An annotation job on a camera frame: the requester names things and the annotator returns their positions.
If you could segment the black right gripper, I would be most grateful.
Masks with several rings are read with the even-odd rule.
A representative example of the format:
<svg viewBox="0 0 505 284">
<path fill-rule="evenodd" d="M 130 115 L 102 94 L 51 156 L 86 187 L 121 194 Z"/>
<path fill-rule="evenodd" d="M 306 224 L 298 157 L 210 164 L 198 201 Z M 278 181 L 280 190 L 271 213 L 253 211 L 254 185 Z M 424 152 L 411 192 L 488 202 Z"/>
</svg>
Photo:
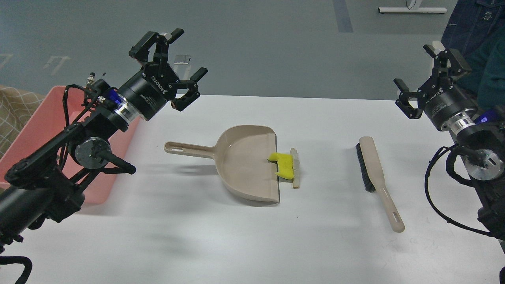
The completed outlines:
<svg viewBox="0 0 505 284">
<path fill-rule="evenodd" d="M 420 119 L 425 114 L 441 132 L 461 132 L 475 126 L 472 117 L 477 106 L 467 93 L 453 84 L 472 72 L 469 63 L 456 49 L 437 50 L 428 44 L 423 45 L 423 49 L 433 59 L 428 81 L 412 92 L 402 79 L 393 79 L 399 90 L 397 107 L 409 119 Z M 411 105 L 410 99 L 418 99 L 417 108 Z"/>
</svg>

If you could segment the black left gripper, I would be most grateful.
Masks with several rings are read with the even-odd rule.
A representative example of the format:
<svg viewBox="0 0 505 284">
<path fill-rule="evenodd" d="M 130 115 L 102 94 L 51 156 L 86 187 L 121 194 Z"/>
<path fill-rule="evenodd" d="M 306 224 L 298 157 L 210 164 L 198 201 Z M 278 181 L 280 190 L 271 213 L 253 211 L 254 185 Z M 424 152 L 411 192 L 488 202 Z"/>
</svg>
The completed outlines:
<svg viewBox="0 0 505 284">
<path fill-rule="evenodd" d="M 207 68 L 200 67 L 189 80 L 179 81 L 179 76 L 167 66 L 169 46 L 184 32 L 181 28 L 168 35 L 148 31 L 129 51 L 129 56 L 144 67 L 128 79 L 118 93 L 146 121 L 152 119 L 168 101 L 173 109 L 182 112 L 200 97 L 197 83 L 209 72 Z M 187 92 L 177 98 L 176 90 Z"/>
</svg>

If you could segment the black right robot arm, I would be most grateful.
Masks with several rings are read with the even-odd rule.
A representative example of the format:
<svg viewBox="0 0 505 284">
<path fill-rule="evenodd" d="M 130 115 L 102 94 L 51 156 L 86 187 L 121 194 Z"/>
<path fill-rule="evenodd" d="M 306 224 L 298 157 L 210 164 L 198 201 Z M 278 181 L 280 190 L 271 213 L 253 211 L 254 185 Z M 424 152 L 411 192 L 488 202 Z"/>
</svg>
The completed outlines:
<svg viewBox="0 0 505 284">
<path fill-rule="evenodd" d="M 417 90 L 411 91 L 402 79 L 394 79 L 399 89 L 395 104 L 409 119 L 426 115 L 438 131 L 448 131 L 451 147 L 441 147 L 429 162 L 424 188 L 428 202 L 447 223 L 492 237 L 504 246 L 504 105 L 481 112 L 468 92 L 457 86 L 471 67 L 458 50 L 423 49 L 433 59 L 431 74 Z M 472 187 L 481 203 L 478 221 L 485 230 L 463 225 L 436 208 L 428 189 L 428 179 L 436 162 L 447 154 L 445 170 L 458 183 Z"/>
</svg>

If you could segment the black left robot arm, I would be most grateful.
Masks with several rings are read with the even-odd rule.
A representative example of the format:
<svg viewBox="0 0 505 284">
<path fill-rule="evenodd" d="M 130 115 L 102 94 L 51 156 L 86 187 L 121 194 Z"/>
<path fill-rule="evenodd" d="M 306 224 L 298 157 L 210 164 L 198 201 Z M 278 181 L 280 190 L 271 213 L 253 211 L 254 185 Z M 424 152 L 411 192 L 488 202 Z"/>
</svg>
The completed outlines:
<svg viewBox="0 0 505 284">
<path fill-rule="evenodd" d="M 85 86 L 64 88 L 65 127 L 5 174 L 9 188 L 1 194 L 1 251 L 21 243 L 25 229 L 37 230 L 46 219 L 61 222 L 78 212 L 84 190 L 99 174 L 134 174 L 137 169 L 112 152 L 109 139 L 141 117 L 148 121 L 166 104 L 183 111 L 200 97 L 199 68 L 182 80 L 169 64 L 169 46 L 184 30 L 169 35 L 148 31 L 129 51 L 139 72 L 120 88 L 90 73 Z"/>
</svg>

